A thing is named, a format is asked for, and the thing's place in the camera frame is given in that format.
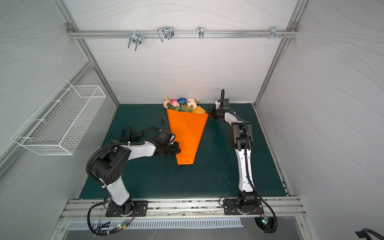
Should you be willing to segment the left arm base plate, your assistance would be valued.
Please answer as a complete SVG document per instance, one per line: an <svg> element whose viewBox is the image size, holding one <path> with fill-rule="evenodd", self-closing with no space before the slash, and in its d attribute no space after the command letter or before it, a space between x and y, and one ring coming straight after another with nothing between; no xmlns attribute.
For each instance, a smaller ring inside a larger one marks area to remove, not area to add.
<svg viewBox="0 0 384 240"><path fill-rule="evenodd" d="M148 201L128 201L119 206L110 202L107 207L106 217L145 217L148 209Z"/></svg>

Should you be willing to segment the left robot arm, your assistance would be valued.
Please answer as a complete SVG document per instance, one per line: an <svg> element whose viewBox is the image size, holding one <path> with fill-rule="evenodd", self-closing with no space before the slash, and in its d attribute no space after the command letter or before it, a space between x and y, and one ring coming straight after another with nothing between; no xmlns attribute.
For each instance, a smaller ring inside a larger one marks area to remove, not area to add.
<svg viewBox="0 0 384 240"><path fill-rule="evenodd" d="M133 208L132 197L125 187L122 174L130 160L181 153L178 142L158 144L156 142L121 143L112 142L91 155L86 165L89 178L97 182L106 192L108 200L122 215Z"/></svg>

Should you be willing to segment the peach fake flower spray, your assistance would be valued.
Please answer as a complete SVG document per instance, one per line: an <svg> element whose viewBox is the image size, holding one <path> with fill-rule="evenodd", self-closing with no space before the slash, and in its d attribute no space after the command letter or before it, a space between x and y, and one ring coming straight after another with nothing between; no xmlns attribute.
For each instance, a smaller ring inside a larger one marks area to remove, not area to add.
<svg viewBox="0 0 384 240"><path fill-rule="evenodd" d="M199 99L188 99L186 102L186 109L189 112L196 110L199 102L200 102Z"/></svg>

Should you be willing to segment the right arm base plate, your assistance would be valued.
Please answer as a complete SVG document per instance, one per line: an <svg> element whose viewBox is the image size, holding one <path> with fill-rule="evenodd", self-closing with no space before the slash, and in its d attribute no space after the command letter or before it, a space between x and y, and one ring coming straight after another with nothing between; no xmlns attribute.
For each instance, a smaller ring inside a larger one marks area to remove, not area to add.
<svg viewBox="0 0 384 240"><path fill-rule="evenodd" d="M239 206L237 199L222 198L220 199L220 205L224 208L224 214L227 216L264 215L264 209L260 199L257 199L255 204Z"/></svg>

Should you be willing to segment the orange wrapping paper sheet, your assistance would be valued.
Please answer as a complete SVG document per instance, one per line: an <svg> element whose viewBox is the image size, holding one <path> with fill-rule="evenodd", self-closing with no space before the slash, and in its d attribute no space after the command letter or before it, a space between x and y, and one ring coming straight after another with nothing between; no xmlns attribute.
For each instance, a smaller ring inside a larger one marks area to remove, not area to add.
<svg viewBox="0 0 384 240"><path fill-rule="evenodd" d="M181 152L176 154L178 165L192 165L208 120L200 106L191 113L167 110L171 132L176 136Z"/></svg>

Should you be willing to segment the pink fake flower spray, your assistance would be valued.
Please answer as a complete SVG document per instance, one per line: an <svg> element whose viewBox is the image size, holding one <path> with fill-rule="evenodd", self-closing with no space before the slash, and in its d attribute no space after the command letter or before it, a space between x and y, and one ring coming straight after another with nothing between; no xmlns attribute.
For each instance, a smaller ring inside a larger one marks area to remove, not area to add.
<svg viewBox="0 0 384 240"><path fill-rule="evenodd" d="M165 109L170 109L171 110L170 105L171 105L171 98L165 97L164 102L163 102L163 107Z"/></svg>

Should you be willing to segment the blue fake rose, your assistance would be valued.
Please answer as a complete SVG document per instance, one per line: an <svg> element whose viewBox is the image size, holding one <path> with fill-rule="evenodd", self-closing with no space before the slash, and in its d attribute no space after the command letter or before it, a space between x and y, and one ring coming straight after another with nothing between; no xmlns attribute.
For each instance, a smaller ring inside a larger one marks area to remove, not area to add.
<svg viewBox="0 0 384 240"><path fill-rule="evenodd" d="M178 103L179 103L179 111L186 112L187 111L187 99L179 98Z"/></svg>

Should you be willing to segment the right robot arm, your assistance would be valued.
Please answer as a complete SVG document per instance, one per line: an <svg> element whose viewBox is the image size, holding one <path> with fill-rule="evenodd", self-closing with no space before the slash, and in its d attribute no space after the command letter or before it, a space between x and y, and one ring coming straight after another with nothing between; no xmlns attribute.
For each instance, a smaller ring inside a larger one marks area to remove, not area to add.
<svg viewBox="0 0 384 240"><path fill-rule="evenodd" d="M238 211L242 214L249 214L258 204L258 194L253 182L251 168L252 125L241 119L233 110L220 110L211 107L206 113L216 120L224 119L231 126L231 145L237 156L239 169Z"/></svg>

